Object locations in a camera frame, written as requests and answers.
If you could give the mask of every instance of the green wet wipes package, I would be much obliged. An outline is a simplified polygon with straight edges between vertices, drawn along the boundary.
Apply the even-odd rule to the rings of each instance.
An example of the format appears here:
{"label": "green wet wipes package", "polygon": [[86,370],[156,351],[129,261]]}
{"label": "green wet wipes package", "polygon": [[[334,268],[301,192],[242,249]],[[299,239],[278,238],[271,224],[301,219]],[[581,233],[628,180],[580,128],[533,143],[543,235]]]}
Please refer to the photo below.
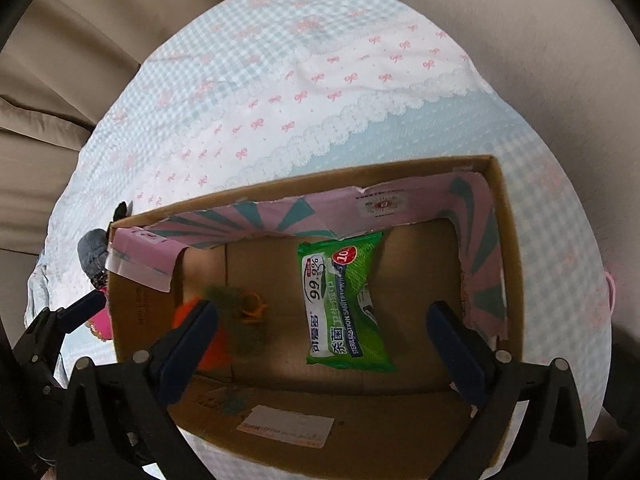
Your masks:
{"label": "green wet wipes package", "polygon": [[307,364],[377,372],[396,370],[385,352],[367,288],[367,275],[380,238],[382,233],[373,233],[299,245],[311,339]]}

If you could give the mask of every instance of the beige wall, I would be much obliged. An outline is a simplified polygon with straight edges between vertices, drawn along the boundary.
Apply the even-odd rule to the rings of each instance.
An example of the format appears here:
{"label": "beige wall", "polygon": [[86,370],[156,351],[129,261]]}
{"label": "beige wall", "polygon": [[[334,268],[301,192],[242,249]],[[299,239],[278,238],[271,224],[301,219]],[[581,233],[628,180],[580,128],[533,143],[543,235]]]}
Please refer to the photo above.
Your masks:
{"label": "beige wall", "polygon": [[27,279],[38,257],[0,250],[0,316],[12,345],[24,332]]}
{"label": "beige wall", "polygon": [[640,47],[609,0],[401,0],[445,29],[571,178],[640,340]]}

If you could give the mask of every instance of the red circle label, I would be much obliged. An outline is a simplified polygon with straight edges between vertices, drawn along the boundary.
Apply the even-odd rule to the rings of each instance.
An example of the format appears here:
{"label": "red circle label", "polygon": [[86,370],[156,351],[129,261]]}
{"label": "red circle label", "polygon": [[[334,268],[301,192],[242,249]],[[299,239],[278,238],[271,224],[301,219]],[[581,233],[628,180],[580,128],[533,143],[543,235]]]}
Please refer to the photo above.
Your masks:
{"label": "red circle label", "polygon": [[356,259],[356,254],[358,254],[358,250],[356,247],[350,245],[341,248],[339,251],[335,251],[331,259],[339,265],[349,265]]}

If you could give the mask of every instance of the brown cardboard box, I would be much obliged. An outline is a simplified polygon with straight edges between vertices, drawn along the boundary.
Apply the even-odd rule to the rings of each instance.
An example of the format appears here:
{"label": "brown cardboard box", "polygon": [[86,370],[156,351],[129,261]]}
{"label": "brown cardboard box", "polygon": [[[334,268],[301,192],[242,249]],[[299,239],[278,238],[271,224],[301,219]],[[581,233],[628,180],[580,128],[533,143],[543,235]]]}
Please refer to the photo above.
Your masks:
{"label": "brown cardboard box", "polygon": [[[277,180],[173,204],[113,228],[145,226],[171,214],[235,203],[276,200],[337,187],[366,187],[449,171],[484,174],[495,200],[504,262],[509,339],[522,355],[523,287],[516,231],[497,161],[490,156],[412,160]],[[385,347],[398,372],[378,374],[307,365],[308,328],[296,248],[299,239],[260,238],[209,251],[188,249],[162,293],[110,274],[110,305],[119,360],[148,348],[171,327],[175,307],[211,283],[259,292],[268,308],[267,343],[258,358],[212,377],[195,376],[170,409],[178,425],[249,460],[314,478],[427,478],[468,426],[469,407],[424,328],[427,306],[446,300],[459,314],[460,264],[455,231],[445,220],[391,229],[370,274]],[[257,405],[335,419],[321,449],[243,433],[236,427]]]}

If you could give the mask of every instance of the silver screw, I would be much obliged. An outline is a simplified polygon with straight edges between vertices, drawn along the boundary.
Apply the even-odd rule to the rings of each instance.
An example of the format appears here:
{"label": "silver screw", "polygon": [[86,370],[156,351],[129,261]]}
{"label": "silver screw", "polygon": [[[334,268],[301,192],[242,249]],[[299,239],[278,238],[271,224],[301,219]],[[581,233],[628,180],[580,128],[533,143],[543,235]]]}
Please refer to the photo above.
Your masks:
{"label": "silver screw", "polygon": [[133,433],[133,431],[129,431],[129,433],[127,433],[127,438],[129,439],[131,447],[135,447],[135,445],[138,443],[138,436]]}
{"label": "silver screw", "polygon": [[84,370],[88,367],[89,364],[91,364],[91,359],[89,359],[88,357],[81,357],[78,359],[78,361],[76,361],[76,368],[78,370]]}
{"label": "silver screw", "polygon": [[565,359],[562,359],[561,357],[556,359],[554,361],[554,364],[556,365],[556,368],[558,370],[561,370],[563,372],[565,372],[565,371],[567,371],[569,369],[569,363]]}
{"label": "silver screw", "polygon": [[133,354],[133,362],[135,363],[146,363],[147,359],[149,359],[149,352],[147,352],[146,350],[138,350],[135,354]]}
{"label": "silver screw", "polygon": [[498,350],[495,353],[495,358],[498,359],[503,364],[507,364],[511,362],[511,354],[506,350]]}

